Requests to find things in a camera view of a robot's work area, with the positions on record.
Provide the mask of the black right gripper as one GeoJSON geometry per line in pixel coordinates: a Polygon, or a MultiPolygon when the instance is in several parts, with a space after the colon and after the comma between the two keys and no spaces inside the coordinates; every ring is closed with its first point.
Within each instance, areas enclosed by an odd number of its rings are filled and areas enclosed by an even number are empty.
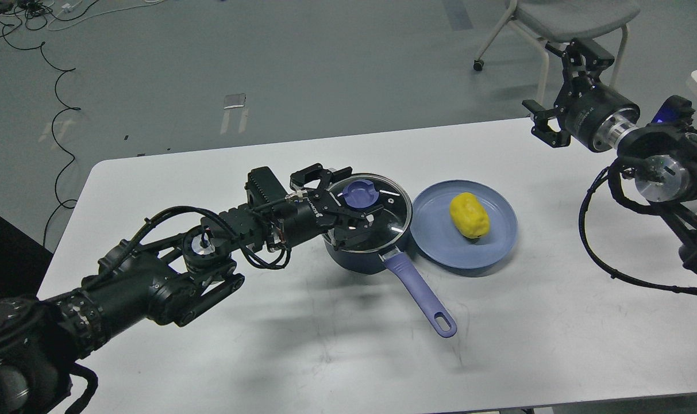
{"type": "Polygon", "coordinates": [[[555,109],[545,109],[534,99],[522,100],[534,126],[533,136],[551,148],[568,147],[571,136],[594,153],[615,147],[610,131],[619,123],[634,125],[640,117],[639,105],[608,86],[599,86],[600,75],[614,65],[615,58],[593,39],[572,39],[564,49],[550,42],[548,52],[561,58],[562,87],[556,101],[561,101],[561,130],[554,131],[549,121],[555,109]]]}

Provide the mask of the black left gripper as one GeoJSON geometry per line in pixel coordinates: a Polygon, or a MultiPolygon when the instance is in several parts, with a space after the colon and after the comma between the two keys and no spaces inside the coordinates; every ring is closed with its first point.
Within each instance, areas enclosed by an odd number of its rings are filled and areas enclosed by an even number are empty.
{"type": "MultiPolygon", "coordinates": [[[[315,163],[292,173],[290,188],[300,196],[319,198],[330,184],[345,180],[352,172],[352,167],[335,170],[315,163]],[[317,188],[306,187],[314,181],[318,181],[317,188]]],[[[283,200],[275,205],[275,246],[293,248],[321,234],[330,246],[355,246],[369,239],[372,223],[383,209],[382,204],[359,210],[338,206],[323,214],[311,200],[283,200]]]]}

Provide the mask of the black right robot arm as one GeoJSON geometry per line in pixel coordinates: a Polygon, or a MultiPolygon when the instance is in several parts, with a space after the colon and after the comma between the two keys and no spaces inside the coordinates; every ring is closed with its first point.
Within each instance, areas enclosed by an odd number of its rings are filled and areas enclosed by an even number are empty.
{"type": "Polygon", "coordinates": [[[550,147],[572,139],[594,153],[614,149],[614,161],[599,172],[587,189],[577,227],[589,257],[611,278],[671,293],[697,296],[697,287],[650,283],[606,264],[590,247],[586,215],[595,192],[607,184],[613,200],[627,210],[660,217],[681,241],[684,269],[697,275],[697,214],[686,206],[697,200],[697,129],[690,100],[669,97],[646,126],[638,126],[639,107],[606,86],[600,75],[615,60],[592,39],[573,39],[564,49],[545,50],[562,62],[562,87],[551,109],[527,99],[522,105],[534,121],[532,134],[550,147]]]}

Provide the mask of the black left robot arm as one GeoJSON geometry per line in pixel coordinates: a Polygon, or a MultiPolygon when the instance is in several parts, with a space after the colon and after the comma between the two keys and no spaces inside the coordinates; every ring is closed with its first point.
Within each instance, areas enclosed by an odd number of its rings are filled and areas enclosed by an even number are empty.
{"type": "Polygon", "coordinates": [[[388,202],[348,189],[350,167],[316,163],[285,190],[268,167],[245,183],[246,204],[219,214],[191,205],[146,219],[131,240],[99,260],[76,289],[41,300],[15,287],[0,291],[0,413],[46,413],[86,380],[68,408],[79,413],[98,388],[79,364],[114,336],[147,318],[184,327],[240,288],[233,253],[256,269],[280,270],[295,246],[330,231],[335,247],[368,238],[388,202]]]}

